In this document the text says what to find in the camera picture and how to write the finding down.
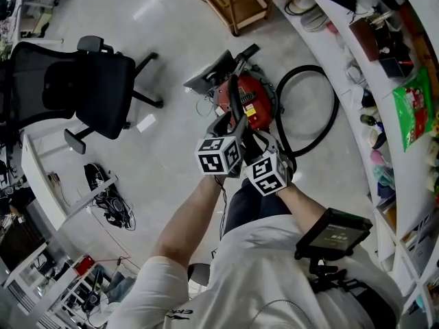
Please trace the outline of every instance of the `person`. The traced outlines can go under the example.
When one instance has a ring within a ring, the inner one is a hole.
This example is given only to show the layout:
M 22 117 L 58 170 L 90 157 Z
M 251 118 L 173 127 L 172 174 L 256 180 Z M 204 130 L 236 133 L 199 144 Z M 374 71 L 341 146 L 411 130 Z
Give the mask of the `person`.
M 190 300 L 187 269 L 224 179 L 204 177 L 175 212 L 108 329 L 375 327 L 352 293 L 341 288 L 313 292 L 309 260 L 294 258 L 295 244 L 326 209 L 294 184 L 262 197 L 244 180 L 230 202 L 206 291 Z M 390 309 L 396 325 L 401 293 L 360 245 L 329 264 L 374 290 L 385 306 L 380 302 L 373 310 L 384 318 Z

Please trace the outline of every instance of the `strap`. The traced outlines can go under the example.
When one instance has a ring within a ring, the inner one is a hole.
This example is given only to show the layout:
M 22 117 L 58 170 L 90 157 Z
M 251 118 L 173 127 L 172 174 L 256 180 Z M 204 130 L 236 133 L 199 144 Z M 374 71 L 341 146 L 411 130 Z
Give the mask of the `strap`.
M 374 289 L 356 279 L 339 280 L 337 283 L 361 304 L 375 329 L 396 328 L 398 322 L 392 307 Z
M 310 285 L 313 292 L 319 293 L 321 291 L 340 287 L 347 293 L 352 294 L 352 296 L 361 304 L 367 312 L 370 320 L 372 320 L 375 329 L 396 328 L 398 322 L 392 307 L 390 307 L 375 290 L 370 288 L 366 283 L 359 282 L 357 279 L 337 280 L 334 278 L 335 275 L 332 275 L 332 277 L 327 276 L 312 280 Z

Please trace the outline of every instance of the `shoe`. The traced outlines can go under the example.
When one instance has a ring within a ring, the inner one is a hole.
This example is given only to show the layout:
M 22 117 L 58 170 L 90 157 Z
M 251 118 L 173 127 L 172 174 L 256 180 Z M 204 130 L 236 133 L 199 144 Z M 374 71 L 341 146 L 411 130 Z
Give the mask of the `shoe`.
M 317 6 L 300 18 L 300 24 L 307 32 L 318 32 L 326 27 L 328 16 Z
M 314 0 L 291 0 L 285 6 L 285 12 L 292 16 L 301 16 L 317 7 Z

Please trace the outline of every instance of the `white t-shirt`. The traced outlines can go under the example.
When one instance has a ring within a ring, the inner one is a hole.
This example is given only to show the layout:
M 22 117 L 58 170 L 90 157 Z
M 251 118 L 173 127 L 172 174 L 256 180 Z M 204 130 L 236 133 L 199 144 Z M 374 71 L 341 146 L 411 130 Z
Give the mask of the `white t-shirt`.
M 108 329 L 374 328 L 350 293 L 313 293 L 308 260 L 294 259 L 301 237 L 288 215 L 231 230 L 219 244 L 207 290 L 192 300 L 186 269 L 165 257 L 150 258 Z M 373 288 L 399 317 L 403 303 L 398 287 L 362 247 L 331 264 Z

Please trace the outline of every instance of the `dark shorts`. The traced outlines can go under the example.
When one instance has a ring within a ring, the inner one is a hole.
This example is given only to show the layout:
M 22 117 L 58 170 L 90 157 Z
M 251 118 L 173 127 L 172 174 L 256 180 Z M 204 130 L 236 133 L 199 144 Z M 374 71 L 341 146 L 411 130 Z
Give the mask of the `dark shorts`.
M 280 197 L 276 194 L 263 197 L 252 183 L 245 179 L 230 202 L 224 234 L 257 219 L 290 214 Z

